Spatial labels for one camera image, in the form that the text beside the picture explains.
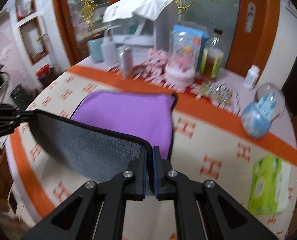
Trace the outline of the white pill bottle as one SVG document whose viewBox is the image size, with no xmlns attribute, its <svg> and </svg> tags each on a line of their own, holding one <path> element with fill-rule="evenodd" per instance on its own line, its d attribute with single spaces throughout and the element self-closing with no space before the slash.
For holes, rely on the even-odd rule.
<svg viewBox="0 0 297 240">
<path fill-rule="evenodd" d="M 249 68 L 247 75 L 244 78 L 243 86 L 246 89 L 253 89 L 253 87 L 255 86 L 255 83 L 257 82 L 259 74 L 260 74 L 260 68 L 253 64 Z"/>
</svg>

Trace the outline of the purple microfibre towel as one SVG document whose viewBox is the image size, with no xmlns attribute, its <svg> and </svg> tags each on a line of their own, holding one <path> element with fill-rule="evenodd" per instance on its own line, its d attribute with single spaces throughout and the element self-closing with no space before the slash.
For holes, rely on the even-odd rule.
<svg viewBox="0 0 297 240">
<path fill-rule="evenodd" d="M 173 147 L 172 112 L 177 96 L 99 90 L 84 98 L 70 117 L 98 128 L 132 135 L 158 146 L 169 160 Z"/>
</svg>

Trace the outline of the blue printed carton box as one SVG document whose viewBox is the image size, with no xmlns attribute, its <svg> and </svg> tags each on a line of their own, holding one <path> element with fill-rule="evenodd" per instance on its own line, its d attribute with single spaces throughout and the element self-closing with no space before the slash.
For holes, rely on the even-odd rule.
<svg viewBox="0 0 297 240">
<path fill-rule="evenodd" d="M 208 29 L 195 22 L 181 22 L 174 25 L 170 38 L 170 53 L 173 56 L 188 57 L 194 62 L 194 70 L 198 71 L 206 41 L 209 39 Z"/>
</svg>

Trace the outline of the amber liquid glass bottle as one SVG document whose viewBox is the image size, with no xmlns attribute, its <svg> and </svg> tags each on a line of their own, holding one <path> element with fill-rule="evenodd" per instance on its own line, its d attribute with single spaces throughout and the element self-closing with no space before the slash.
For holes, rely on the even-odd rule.
<svg viewBox="0 0 297 240">
<path fill-rule="evenodd" d="M 224 59 L 223 30 L 214 28 L 213 36 L 206 42 L 200 64 L 200 74 L 210 80 L 216 79 Z"/>
</svg>

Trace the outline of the white squeeze bottle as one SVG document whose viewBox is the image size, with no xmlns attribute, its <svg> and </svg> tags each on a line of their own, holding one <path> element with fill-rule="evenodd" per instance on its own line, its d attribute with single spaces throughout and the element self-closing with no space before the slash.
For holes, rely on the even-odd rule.
<svg viewBox="0 0 297 240">
<path fill-rule="evenodd" d="M 117 63 L 117 51 L 114 44 L 112 35 L 110 34 L 110 28 L 107 28 L 104 32 L 103 42 L 101 44 L 101 51 L 104 57 L 104 62 L 107 65 L 114 65 Z"/>
</svg>

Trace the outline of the pink base glass dome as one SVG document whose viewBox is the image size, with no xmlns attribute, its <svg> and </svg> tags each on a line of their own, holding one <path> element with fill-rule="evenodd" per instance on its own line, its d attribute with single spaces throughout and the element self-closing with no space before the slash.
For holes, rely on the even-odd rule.
<svg viewBox="0 0 297 240">
<path fill-rule="evenodd" d="M 164 76 L 168 83 L 180 88 L 186 88 L 193 84 L 195 79 L 194 62 L 188 57 L 172 56 L 170 46 L 168 51 L 168 63 Z"/>
</svg>

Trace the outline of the white covered appliance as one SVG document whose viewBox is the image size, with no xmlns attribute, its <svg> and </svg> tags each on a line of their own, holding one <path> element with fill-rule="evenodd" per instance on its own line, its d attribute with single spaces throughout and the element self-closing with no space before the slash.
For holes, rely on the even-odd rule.
<svg viewBox="0 0 297 240">
<path fill-rule="evenodd" d="M 106 8 L 103 23 L 116 45 L 168 50 L 178 22 L 174 0 L 120 0 Z"/>
</svg>

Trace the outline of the orange patterned tablecloth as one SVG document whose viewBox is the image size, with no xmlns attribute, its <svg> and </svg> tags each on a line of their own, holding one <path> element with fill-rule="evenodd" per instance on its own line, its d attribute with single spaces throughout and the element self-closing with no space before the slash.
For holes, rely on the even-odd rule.
<svg viewBox="0 0 297 240">
<path fill-rule="evenodd" d="M 222 108 L 198 94 L 199 86 L 187 91 L 166 84 L 158 75 L 122 79 L 115 69 L 99 70 L 76 65 L 46 88 L 30 105 L 70 117 L 92 92 L 123 90 L 137 93 L 176 93 L 173 111 L 172 166 L 195 181 L 212 179 L 242 206 L 249 203 L 254 164 L 274 154 L 290 164 L 287 207 L 278 215 L 261 215 L 278 239 L 285 239 L 297 197 L 297 146 L 287 111 L 276 119 L 262 139 L 248 137 L 241 127 L 240 112 L 253 101 L 255 90 L 242 86 L 243 79 L 231 72 L 223 83 L 237 94 L 239 106 Z M 6 141 L 6 156 L 18 194 L 33 221 L 38 222 L 79 188 L 86 178 L 61 166 L 38 146 L 26 124 Z"/>
</svg>

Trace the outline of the green tissue pack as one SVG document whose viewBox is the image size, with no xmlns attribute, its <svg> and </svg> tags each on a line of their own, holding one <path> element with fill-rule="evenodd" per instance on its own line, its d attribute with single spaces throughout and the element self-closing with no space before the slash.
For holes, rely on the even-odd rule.
<svg viewBox="0 0 297 240">
<path fill-rule="evenodd" d="M 253 167 L 248 211 L 254 215 L 275 215 L 288 206 L 288 185 L 291 165 L 268 155 Z"/>
</svg>

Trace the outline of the blue castle snow globe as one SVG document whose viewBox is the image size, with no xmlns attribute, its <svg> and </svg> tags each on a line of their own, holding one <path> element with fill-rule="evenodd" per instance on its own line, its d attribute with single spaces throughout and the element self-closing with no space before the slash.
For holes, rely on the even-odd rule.
<svg viewBox="0 0 297 240">
<path fill-rule="evenodd" d="M 251 102 L 241 114 L 241 125 L 253 139 L 264 137 L 272 123 L 285 110 L 285 97 L 280 89 L 272 84 L 261 85 Z"/>
</svg>

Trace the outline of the red lidded bucket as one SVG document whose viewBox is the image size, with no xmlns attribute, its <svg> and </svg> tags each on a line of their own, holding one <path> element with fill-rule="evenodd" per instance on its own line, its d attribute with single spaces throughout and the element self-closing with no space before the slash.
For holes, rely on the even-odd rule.
<svg viewBox="0 0 297 240">
<path fill-rule="evenodd" d="M 38 81 L 42 84 L 43 87 L 49 86 L 54 81 L 54 68 L 50 64 L 46 64 L 41 67 L 37 72 L 36 76 Z"/>
</svg>

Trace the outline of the pink block pig figure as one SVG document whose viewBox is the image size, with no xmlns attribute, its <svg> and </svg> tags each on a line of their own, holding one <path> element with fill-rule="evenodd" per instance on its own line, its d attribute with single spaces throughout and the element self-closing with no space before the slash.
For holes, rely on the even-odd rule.
<svg viewBox="0 0 297 240">
<path fill-rule="evenodd" d="M 149 48 L 147 53 L 148 58 L 142 64 L 144 67 L 142 77 L 146 82 L 163 81 L 165 67 L 168 63 L 168 52 Z"/>
</svg>

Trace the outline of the grey microfibre towel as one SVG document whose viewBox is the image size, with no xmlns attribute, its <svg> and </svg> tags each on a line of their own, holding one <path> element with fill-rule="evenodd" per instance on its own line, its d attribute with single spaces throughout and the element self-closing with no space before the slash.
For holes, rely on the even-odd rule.
<svg viewBox="0 0 297 240">
<path fill-rule="evenodd" d="M 129 134 L 89 126 L 36 109 L 29 116 L 29 128 L 36 142 L 52 158 L 74 172 L 104 182 L 123 172 L 151 145 Z"/>
</svg>

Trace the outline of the foil pill blister pack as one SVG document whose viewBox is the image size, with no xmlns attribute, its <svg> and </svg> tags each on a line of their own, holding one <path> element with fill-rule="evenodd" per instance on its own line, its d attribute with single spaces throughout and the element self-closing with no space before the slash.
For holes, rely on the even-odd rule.
<svg viewBox="0 0 297 240">
<path fill-rule="evenodd" d="M 221 86 L 214 85 L 212 82 L 202 82 L 199 93 L 201 96 L 215 100 L 218 103 L 232 104 L 232 92 Z"/>
</svg>

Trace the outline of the silver orange drink can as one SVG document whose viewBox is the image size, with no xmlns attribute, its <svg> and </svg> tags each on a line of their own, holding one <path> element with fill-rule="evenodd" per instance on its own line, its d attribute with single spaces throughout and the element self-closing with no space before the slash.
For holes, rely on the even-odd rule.
<svg viewBox="0 0 297 240">
<path fill-rule="evenodd" d="M 132 47 L 128 45 L 120 46 L 117 48 L 117 54 L 122 77 L 129 77 L 133 68 Z"/>
</svg>

